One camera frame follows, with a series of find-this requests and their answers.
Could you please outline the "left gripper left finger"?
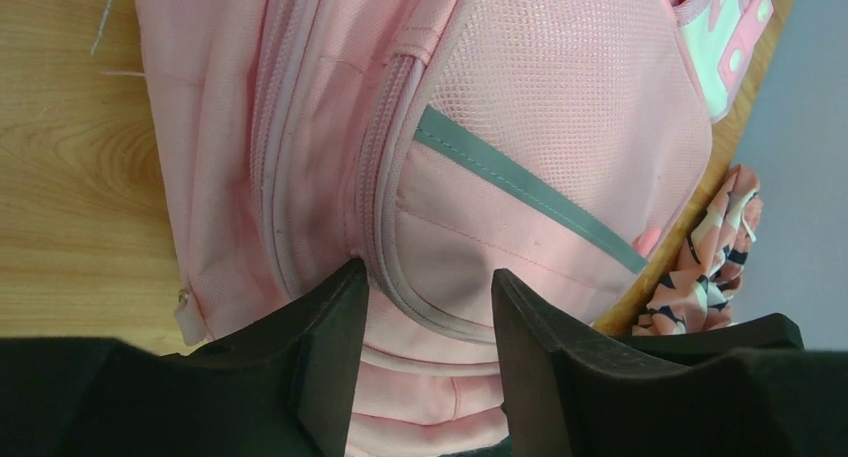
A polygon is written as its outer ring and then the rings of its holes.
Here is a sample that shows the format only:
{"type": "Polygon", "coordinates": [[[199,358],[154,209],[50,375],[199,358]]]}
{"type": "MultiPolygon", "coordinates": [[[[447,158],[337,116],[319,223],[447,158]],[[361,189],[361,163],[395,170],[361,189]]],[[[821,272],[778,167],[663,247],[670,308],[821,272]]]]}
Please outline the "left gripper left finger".
{"type": "Polygon", "coordinates": [[[341,456],[368,302],[362,261],[188,355],[114,338],[1,342],[5,456],[341,456]]]}

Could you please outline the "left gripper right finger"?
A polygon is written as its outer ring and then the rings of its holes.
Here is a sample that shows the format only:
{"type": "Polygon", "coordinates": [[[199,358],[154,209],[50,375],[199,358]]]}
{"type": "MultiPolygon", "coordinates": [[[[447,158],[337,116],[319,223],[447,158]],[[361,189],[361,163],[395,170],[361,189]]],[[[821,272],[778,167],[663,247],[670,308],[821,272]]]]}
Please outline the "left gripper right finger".
{"type": "Polygon", "coordinates": [[[843,456],[847,356],[734,349],[694,366],[635,350],[499,269],[492,280],[516,456],[843,456]]]}

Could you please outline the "pink student backpack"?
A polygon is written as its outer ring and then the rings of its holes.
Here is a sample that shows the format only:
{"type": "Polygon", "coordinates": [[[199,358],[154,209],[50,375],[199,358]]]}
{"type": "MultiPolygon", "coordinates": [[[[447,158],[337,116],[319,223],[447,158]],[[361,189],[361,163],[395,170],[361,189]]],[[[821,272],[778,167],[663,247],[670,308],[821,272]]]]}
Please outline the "pink student backpack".
{"type": "Polygon", "coordinates": [[[674,226],[771,0],[135,0],[176,256],[219,339],[359,257],[349,456],[495,445],[516,273],[591,324],[674,226]]]}

